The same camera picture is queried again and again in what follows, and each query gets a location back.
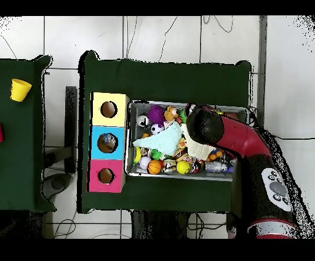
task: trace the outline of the pink box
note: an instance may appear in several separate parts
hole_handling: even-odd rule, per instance
[[[102,169],[110,169],[114,174],[111,183],[101,183],[98,179],[98,173]],[[120,193],[125,183],[125,172],[123,160],[113,159],[91,159],[90,161],[90,182],[89,192],[109,192]]]

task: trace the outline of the green table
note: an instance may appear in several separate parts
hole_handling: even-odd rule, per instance
[[[0,209],[54,211],[41,195],[43,157],[42,72],[51,57],[0,60]],[[32,84],[22,102],[10,99],[12,79]]]
[[[78,165],[78,211],[87,212],[92,208],[230,211],[231,182],[127,176],[120,194],[86,192],[90,93],[122,93],[131,100],[247,107],[250,63],[187,65],[98,60],[97,57],[94,51],[86,52],[79,62],[78,147],[82,165]]]

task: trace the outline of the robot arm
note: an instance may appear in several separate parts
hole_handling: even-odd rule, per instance
[[[247,231],[240,235],[294,238],[289,195],[263,139],[248,125],[209,106],[197,106],[187,114],[187,130],[194,141],[230,151],[241,162],[242,222]]]

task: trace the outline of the blue box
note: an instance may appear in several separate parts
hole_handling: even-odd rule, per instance
[[[125,147],[125,131],[124,127],[103,127],[92,126],[92,151],[91,159],[124,159],[124,147]],[[116,136],[118,140],[118,146],[112,153],[104,153],[98,149],[97,140],[105,133],[111,133]]]

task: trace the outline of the yellow cup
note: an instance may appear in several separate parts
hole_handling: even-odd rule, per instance
[[[13,79],[11,85],[11,100],[22,102],[27,96],[27,93],[30,91],[31,87],[32,85],[28,82],[19,79]]]

